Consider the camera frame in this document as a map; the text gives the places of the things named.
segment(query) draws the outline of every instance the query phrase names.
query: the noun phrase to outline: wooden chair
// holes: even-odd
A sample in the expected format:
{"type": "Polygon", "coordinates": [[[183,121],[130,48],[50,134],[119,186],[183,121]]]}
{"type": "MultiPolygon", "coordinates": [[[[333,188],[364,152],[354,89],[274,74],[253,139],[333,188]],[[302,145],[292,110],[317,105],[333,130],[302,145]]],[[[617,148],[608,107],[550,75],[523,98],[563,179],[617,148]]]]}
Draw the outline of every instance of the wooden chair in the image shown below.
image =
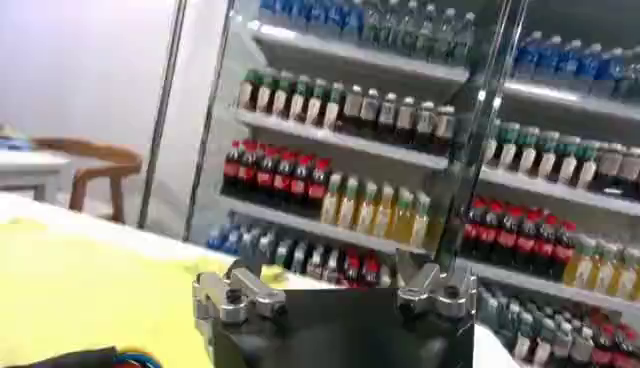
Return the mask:
{"type": "Polygon", "coordinates": [[[33,142],[39,149],[64,152],[72,156],[89,157],[106,161],[105,165],[76,170],[69,209],[82,212],[87,185],[97,178],[109,178],[113,213],[100,216],[114,222],[124,223],[124,198],[122,180],[140,173],[142,158],[137,153],[123,147],[92,143],[71,138],[36,138],[33,142]]]}

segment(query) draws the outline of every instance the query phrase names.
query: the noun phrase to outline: white table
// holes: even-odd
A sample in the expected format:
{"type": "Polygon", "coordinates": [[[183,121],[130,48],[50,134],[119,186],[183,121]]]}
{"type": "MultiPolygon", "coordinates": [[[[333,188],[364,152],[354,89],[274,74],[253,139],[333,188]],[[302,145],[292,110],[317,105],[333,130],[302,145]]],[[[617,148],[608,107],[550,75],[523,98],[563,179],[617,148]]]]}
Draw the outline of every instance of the white table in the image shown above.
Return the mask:
{"type": "MultiPolygon", "coordinates": [[[[62,232],[81,234],[106,244],[132,249],[153,259],[188,260],[205,256],[223,260],[229,264],[233,261],[231,256],[202,247],[114,224],[86,214],[71,212],[64,208],[38,203],[14,194],[0,192],[0,223],[15,217],[30,218],[55,227],[62,232]]],[[[288,289],[328,287],[331,285],[307,277],[287,275],[288,289]]],[[[518,368],[518,365],[493,333],[480,325],[476,325],[475,329],[474,366],[518,368]]]]}
{"type": "Polygon", "coordinates": [[[47,152],[0,150],[0,190],[33,188],[36,200],[54,204],[68,163],[47,152]]]}

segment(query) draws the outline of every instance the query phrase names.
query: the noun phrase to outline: blue bottle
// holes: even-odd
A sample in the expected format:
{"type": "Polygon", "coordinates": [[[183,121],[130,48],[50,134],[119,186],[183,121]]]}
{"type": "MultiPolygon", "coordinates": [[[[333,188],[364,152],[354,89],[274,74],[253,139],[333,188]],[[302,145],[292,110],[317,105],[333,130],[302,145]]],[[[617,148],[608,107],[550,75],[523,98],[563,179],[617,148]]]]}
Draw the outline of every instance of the blue bottle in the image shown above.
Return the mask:
{"type": "Polygon", "coordinates": [[[591,94],[599,97],[612,97],[616,81],[622,79],[623,74],[622,49],[616,47],[602,55],[602,61],[600,61],[593,86],[591,86],[591,94]]]}
{"type": "Polygon", "coordinates": [[[538,61],[533,79],[545,83],[553,83],[560,58],[562,38],[554,35],[538,50],[538,61]]]}
{"type": "Polygon", "coordinates": [[[515,78],[531,79],[538,62],[538,47],[541,40],[542,32],[534,31],[520,44],[513,65],[513,76],[515,78]]]}
{"type": "Polygon", "coordinates": [[[570,87],[576,77],[578,63],[580,62],[582,41],[573,40],[568,44],[558,58],[556,68],[555,85],[559,87],[570,87]]]}
{"type": "Polygon", "coordinates": [[[596,78],[600,61],[602,60],[601,52],[602,46],[599,43],[594,43],[584,52],[576,71],[576,79],[573,86],[575,90],[584,93],[591,92],[591,85],[596,78]]]}

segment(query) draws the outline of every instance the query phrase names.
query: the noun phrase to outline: white wall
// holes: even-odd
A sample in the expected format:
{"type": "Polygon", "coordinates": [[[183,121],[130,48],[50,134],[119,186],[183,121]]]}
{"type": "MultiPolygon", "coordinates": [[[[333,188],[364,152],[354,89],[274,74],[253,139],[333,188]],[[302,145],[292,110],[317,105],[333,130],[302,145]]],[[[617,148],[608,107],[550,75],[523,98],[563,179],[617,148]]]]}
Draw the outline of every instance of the white wall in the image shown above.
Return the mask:
{"type": "MultiPolygon", "coordinates": [[[[189,3],[149,229],[180,236],[225,1],[189,3]]],[[[174,0],[0,1],[0,121],[149,150],[174,0]]],[[[125,185],[135,223],[143,175],[125,185]]],[[[92,198],[108,198],[105,185],[92,198]]]]}

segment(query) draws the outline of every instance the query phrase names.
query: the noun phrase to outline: yellow cloth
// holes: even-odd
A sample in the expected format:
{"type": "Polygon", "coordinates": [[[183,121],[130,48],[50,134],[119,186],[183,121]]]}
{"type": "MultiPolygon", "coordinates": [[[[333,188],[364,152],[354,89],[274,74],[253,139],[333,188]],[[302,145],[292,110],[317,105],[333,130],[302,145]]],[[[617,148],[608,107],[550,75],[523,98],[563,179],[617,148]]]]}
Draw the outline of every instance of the yellow cloth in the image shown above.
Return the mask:
{"type": "MultiPolygon", "coordinates": [[[[191,281],[227,266],[154,261],[28,220],[0,224],[0,366],[115,345],[148,351],[166,368],[211,367],[191,281]]],[[[265,273],[282,286],[281,270],[265,273]]]]}

